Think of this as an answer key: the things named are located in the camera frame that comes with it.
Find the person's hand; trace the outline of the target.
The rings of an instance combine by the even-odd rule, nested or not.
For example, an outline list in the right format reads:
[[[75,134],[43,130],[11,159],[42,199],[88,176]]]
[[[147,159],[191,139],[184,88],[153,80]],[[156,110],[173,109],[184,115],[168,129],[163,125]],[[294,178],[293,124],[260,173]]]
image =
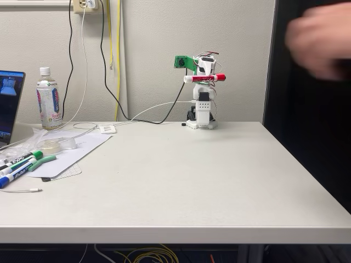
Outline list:
[[[288,23],[285,44],[296,64],[313,77],[345,80],[339,62],[350,59],[350,2],[307,9]]]

